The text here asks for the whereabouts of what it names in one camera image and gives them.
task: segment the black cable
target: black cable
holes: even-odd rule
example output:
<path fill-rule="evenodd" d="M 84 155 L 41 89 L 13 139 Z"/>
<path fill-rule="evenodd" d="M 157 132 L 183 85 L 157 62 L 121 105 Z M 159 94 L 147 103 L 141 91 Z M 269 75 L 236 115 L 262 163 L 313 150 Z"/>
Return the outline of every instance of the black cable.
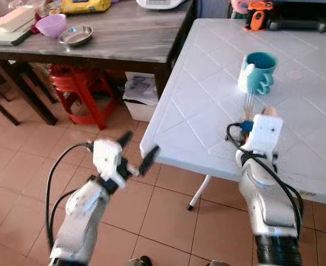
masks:
<path fill-rule="evenodd" d="M 54 216 L 56 214 L 56 210 L 57 210 L 57 207 L 58 205 L 61 203 L 61 201 L 71 195 L 72 193 L 74 193 L 76 190 L 72 190 L 72 191 L 69 191 L 67 192 L 66 194 L 62 195 L 57 201 L 56 201 L 56 204 L 53 206 L 53 209 L 52 209 L 52 213 L 51 213 L 51 220 L 50 220 L 50 226 L 49 226 L 49 231 L 52 235 L 52 239 L 53 239 L 53 223 L 54 223 Z"/>
<path fill-rule="evenodd" d="M 301 195 L 298 193 L 298 191 L 295 188 L 293 188 L 292 186 L 284 183 L 272 169 L 270 169 L 266 164 L 264 164 L 261 160 L 259 160 L 257 158 L 257 156 L 255 156 L 252 152 L 244 150 L 243 148 L 241 148 L 236 143 L 236 141 L 234 140 L 234 138 L 230 134 L 230 128 L 232 126 L 240 127 L 240 123 L 233 123 L 233 124 L 230 124 L 230 125 L 227 126 L 226 131 L 227 131 L 228 140 L 230 142 L 232 142 L 233 145 L 238 150 L 242 151 L 245 154 L 248 154 L 251 159 L 256 161 L 262 168 L 264 168 L 273 177 L 273 179 L 276 180 L 276 182 L 281 186 L 281 188 L 283 189 L 283 191 L 286 193 L 287 197 L 289 198 L 289 200 L 290 200 L 290 202 L 291 202 L 291 204 L 293 206 L 293 210 L 294 210 L 294 212 L 296 214 L 296 226 L 297 226 L 297 234 L 298 234 L 297 238 L 299 240 L 299 238 L 301 236 L 301 226 L 302 226 L 302 218 L 303 218 L 303 210 L 304 210 L 304 203 L 303 203 L 303 200 L 301 198 Z M 297 199 L 299 201 L 299 207 L 297 206 L 296 202 L 294 201 L 294 198 L 293 198 L 292 194 L 290 193 L 290 190 L 296 195 L 296 197 L 297 197 Z"/>
<path fill-rule="evenodd" d="M 87 147 L 89 150 L 92 149 L 92 144 L 88 143 L 88 142 L 81 142 L 78 144 L 75 144 L 72 147 L 69 147 L 66 151 L 64 151 L 62 153 L 61 156 L 59 156 L 59 158 L 57 159 L 56 163 L 53 165 L 50 174 L 48 176 L 48 180 L 47 180 L 47 188 L 46 188 L 46 233 L 47 233 L 47 240 L 48 240 L 48 246 L 50 247 L 50 250 L 52 249 L 53 245 L 54 245 L 54 241 L 53 241 L 53 234 L 50 231 L 50 217 L 49 217 L 49 205 L 50 205 L 50 190 L 51 190 L 51 181 L 52 181 L 52 176 L 54 171 L 56 170 L 58 164 L 60 163 L 60 161 L 63 159 L 63 157 L 70 152 L 71 150 L 73 150 L 76 147 L 80 147 L 80 146 L 85 146 Z"/>

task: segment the white appliance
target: white appliance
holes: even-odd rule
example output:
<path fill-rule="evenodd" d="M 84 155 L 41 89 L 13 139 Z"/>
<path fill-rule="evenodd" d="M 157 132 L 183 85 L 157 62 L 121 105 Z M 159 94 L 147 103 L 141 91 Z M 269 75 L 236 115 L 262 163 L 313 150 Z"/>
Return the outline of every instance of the white appliance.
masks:
<path fill-rule="evenodd" d="M 172 9 L 186 0 L 136 0 L 137 3 L 147 9 Z"/>

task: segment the gray tabletop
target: gray tabletop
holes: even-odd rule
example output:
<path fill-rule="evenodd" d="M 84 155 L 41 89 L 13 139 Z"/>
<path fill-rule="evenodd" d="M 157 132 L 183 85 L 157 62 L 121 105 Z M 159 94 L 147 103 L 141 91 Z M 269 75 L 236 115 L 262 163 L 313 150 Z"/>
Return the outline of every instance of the gray tabletop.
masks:
<path fill-rule="evenodd" d="M 105 12 L 68 16 L 68 26 L 89 25 L 94 30 L 93 39 L 82 47 L 68 49 L 38 34 L 15 47 L 0 46 L 0 52 L 165 63 L 192 2 L 152 11 L 135 0 L 121 0 Z"/>

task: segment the white tabletop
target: white tabletop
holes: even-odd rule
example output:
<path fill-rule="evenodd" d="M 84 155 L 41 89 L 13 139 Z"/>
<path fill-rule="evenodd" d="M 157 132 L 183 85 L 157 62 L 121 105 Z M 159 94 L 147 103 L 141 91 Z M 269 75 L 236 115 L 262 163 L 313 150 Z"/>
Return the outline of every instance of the white tabletop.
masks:
<path fill-rule="evenodd" d="M 239 180 L 235 149 L 225 128 L 242 121 L 237 78 L 245 54 L 278 58 L 275 84 L 255 99 L 254 111 L 275 106 L 283 119 L 280 177 L 305 198 L 326 203 L 326 33 L 245 32 L 244 20 L 197 19 L 141 142 L 155 144 L 158 161 Z"/>

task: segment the red stool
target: red stool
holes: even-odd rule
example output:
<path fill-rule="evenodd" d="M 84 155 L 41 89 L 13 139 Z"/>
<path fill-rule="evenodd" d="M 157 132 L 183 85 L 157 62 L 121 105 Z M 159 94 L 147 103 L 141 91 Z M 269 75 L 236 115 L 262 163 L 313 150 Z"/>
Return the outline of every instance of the red stool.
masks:
<path fill-rule="evenodd" d="M 50 79 L 59 100 L 74 123 L 85 125 L 97 124 L 100 130 L 106 127 L 105 120 L 115 109 L 117 98 L 99 71 L 85 70 L 76 66 L 51 65 Z M 105 91 L 111 97 L 110 103 L 102 110 L 99 110 L 91 95 L 93 91 Z M 88 109 L 89 115 L 79 116 L 71 112 L 71 106 L 77 99 L 81 99 Z"/>

